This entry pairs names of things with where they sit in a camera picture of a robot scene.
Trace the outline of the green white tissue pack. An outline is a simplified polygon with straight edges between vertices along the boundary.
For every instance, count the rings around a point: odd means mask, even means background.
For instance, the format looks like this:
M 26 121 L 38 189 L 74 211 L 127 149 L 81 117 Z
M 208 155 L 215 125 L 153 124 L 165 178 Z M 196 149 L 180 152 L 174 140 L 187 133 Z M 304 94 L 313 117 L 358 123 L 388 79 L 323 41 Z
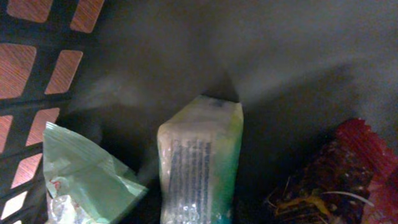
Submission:
M 161 223 L 231 223 L 241 103 L 198 96 L 159 127 Z

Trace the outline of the white bamboo print tube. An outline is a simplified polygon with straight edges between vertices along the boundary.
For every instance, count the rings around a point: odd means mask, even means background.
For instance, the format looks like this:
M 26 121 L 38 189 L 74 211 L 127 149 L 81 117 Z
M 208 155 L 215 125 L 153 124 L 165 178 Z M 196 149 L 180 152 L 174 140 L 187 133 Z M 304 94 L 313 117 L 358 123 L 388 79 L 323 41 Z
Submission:
M 50 122 L 43 133 L 43 172 L 49 223 L 116 223 L 147 192 L 120 160 Z

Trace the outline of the red orange chocolate bar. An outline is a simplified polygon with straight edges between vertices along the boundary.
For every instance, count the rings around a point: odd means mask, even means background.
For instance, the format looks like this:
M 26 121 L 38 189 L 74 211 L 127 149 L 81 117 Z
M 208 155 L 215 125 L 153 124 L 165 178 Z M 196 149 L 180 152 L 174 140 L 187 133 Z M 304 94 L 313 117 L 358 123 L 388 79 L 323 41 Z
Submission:
M 397 223 L 397 154 L 349 119 L 266 204 L 271 223 Z

